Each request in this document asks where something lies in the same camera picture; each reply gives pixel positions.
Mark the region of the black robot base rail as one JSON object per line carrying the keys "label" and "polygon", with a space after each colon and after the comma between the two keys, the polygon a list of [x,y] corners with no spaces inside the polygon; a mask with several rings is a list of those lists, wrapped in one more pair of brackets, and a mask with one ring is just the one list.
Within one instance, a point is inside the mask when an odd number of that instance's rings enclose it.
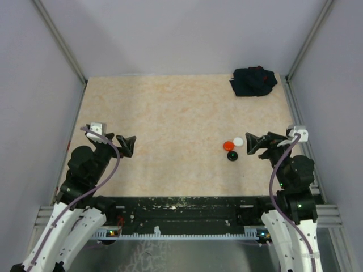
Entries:
{"label": "black robot base rail", "polygon": [[115,207],[106,227],[121,229],[123,235],[243,234],[247,227],[262,226],[256,197],[111,197]]}

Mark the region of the orange earbud charging case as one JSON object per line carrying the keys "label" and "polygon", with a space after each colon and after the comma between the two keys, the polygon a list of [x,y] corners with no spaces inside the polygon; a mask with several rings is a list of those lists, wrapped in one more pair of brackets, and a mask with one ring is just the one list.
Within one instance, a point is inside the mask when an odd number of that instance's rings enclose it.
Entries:
{"label": "orange earbud charging case", "polygon": [[223,149],[225,150],[225,151],[232,151],[233,149],[234,149],[234,144],[233,144],[233,142],[232,141],[226,141],[226,142],[224,142],[223,143]]}

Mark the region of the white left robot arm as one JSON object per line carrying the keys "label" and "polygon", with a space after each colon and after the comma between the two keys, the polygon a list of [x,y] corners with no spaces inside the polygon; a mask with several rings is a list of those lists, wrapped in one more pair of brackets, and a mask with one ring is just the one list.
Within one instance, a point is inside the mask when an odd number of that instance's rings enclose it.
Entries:
{"label": "white left robot arm", "polygon": [[116,164],[133,156],[136,137],[105,135],[85,130],[93,147],[79,146],[71,152],[66,178],[61,185],[52,214],[28,257],[11,271],[68,271],[91,236],[104,224],[117,221],[116,204],[94,193],[113,172],[100,181],[111,159]]}

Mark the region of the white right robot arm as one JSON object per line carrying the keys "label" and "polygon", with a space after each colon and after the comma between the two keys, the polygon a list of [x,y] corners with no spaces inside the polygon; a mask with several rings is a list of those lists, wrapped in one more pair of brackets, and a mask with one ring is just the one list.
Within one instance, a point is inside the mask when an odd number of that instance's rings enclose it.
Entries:
{"label": "white right robot arm", "polygon": [[310,185],[315,162],[304,155],[291,156],[309,133],[303,126],[290,126],[285,135],[261,137],[246,133],[247,154],[259,149],[259,159],[269,160],[273,171],[269,195],[258,198],[254,219],[264,224],[278,256],[281,271],[322,271],[317,239],[318,213]]}

